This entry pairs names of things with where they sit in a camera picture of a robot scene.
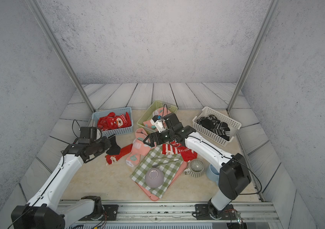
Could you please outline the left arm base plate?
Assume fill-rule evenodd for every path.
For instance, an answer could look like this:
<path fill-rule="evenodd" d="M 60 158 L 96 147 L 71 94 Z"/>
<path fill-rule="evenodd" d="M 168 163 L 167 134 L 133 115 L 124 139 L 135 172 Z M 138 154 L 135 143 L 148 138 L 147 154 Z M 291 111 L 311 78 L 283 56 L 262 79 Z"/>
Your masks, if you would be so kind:
<path fill-rule="evenodd" d="M 100 208 L 97 207 L 95 213 L 92 213 L 88 216 L 81 218 L 79 221 L 116 221 L 118 214 L 119 205 L 117 204 L 108 204 L 102 205 Z"/>

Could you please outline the black white striped sock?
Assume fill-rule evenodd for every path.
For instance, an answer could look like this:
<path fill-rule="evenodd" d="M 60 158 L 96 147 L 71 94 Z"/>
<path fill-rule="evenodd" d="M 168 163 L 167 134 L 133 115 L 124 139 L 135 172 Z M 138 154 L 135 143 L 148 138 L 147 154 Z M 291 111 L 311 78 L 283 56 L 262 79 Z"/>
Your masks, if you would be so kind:
<path fill-rule="evenodd" d="M 220 121 L 216 116 L 210 114 L 208 116 L 200 117 L 197 121 L 197 124 L 203 126 L 207 130 L 218 135 L 222 139 L 229 141 L 231 130 L 228 127 L 228 124 Z"/>

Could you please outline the red snowman sock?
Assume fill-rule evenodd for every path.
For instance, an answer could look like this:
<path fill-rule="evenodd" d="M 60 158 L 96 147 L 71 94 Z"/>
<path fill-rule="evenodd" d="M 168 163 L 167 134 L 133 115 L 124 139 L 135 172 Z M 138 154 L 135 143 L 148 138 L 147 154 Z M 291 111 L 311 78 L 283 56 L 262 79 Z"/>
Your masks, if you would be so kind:
<path fill-rule="evenodd" d="M 108 117 L 106 119 L 107 127 L 110 130 L 127 128 L 132 125 L 130 115 L 128 113 L 117 115 L 114 117 Z"/>

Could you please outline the red fluffy sock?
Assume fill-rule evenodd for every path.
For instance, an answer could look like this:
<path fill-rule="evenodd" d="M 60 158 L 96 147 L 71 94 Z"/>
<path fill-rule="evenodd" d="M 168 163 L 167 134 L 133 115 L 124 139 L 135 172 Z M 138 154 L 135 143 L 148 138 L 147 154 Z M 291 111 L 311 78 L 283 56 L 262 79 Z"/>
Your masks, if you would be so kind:
<path fill-rule="evenodd" d="M 101 117 L 98 120 L 97 127 L 101 131 L 118 129 L 118 125 L 115 123 L 115 118 L 116 114 L 114 112 L 111 112 L 107 116 Z"/>

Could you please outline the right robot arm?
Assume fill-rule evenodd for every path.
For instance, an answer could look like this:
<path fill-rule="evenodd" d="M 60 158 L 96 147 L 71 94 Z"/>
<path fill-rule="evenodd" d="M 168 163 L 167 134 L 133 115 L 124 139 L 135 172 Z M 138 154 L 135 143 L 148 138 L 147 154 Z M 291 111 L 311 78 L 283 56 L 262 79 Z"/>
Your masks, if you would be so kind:
<path fill-rule="evenodd" d="M 174 141 L 208 161 L 219 172 L 219 190 L 208 201 L 207 212 L 196 213 L 195 218 L 221 219 L 231 201 L 252 182 L 245 158 L 241 154 L 233 155 L 219 149 L 193 127 L 184 127 L 174 113 L 166 115 L 163 120 L 167 129 L 148 134 L 143 143 L 153 147 Z"/>

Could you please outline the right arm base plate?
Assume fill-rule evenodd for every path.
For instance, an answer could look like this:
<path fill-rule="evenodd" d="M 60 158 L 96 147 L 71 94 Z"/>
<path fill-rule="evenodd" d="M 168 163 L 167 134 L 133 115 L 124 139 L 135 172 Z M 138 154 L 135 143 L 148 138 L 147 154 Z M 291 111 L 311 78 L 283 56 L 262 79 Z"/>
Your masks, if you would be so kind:
<path fill-rule="evenodd" d="M 228 204 L 222 210 L 217 210 L 211 204 L 196 204 L 192 216 L 197 220 L 234 220 L 237 213 L 233 205 Z"/>

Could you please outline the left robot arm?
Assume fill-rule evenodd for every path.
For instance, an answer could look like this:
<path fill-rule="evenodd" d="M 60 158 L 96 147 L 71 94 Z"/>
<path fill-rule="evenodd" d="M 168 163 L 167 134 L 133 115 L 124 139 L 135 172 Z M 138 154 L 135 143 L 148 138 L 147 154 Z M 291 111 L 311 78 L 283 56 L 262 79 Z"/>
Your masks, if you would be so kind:
<path fill-rule="evenodd" d="M 65 229 L 86 218 L 107 221 L 107 212 L 100 197 L 86 196 L 64 210 L 59 201 L 76 172 L 112 147 L 111 139 L 96 127 L 81 127 L 80 136 L 62 152 L 53 173 L 26 205 L 17 206 L 11 213 L 15 229 Z"/>

